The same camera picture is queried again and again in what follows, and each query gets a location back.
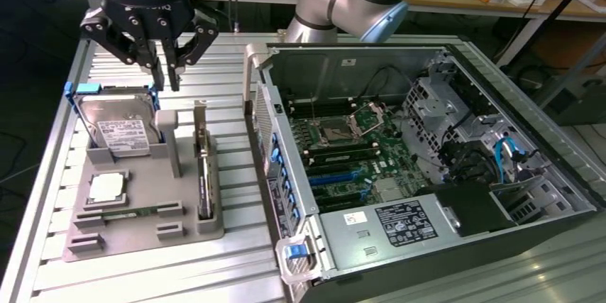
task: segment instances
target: circuit board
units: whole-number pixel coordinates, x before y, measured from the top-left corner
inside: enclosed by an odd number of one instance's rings
[[[350,115],[291,119],[322,213],[412,197],[429,185],[390,112],[368,104]]]

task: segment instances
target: power supply label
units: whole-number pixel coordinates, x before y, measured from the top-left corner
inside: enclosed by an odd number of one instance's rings
[[[438,237],[418,201],[375,209],[391,245],[396,248]]]
[[[112,152],[150,149],[148,136],[142,120],[99,121],[103,140]]]

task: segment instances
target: hard drive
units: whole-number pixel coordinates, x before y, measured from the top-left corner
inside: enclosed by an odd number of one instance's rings
[[[67,86],[68,93],[93,147],[108,148],[117,158],[148,155],[150,144],[162,142],[155,126],[159,110],[155,88],[79,84],[73,93]]]

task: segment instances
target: aluminum profile table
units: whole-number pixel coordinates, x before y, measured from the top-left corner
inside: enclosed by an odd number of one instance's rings
[[[450,39],[461,49],[474,53],[473,46],[451,36],[399,36],[392,42],[410,43],[412,39],[427,43]],[[190,136],[194,129],[194,100],[204,99],[208,103],[208,129],[216,136],[220,153],[224,238],[75,263],[60,260],[88,139],[83,124],[63,100],[15,242],[0,302],[286,301],[242,110],[244,46],[274,40],[272,34],[220,35],[198,65],[187,69],[182,90],[160,94],[162,108],[179,110],[178,138]],[[136,66],[124,66],[96,45],[80,42],[69,74],[72,82],[142,85],[150,79]],[[595,181],[594,185],[599,187],[601,182]],[[606,299],[602,285],[605,223],[601,215],[521,256],[368,302],[597,302]]]

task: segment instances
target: barcode label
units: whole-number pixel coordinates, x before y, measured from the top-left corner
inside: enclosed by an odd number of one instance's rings
[[[107,148],[112,152],[150,149],[148,136],[142,120],[100,121],[97,124]]]

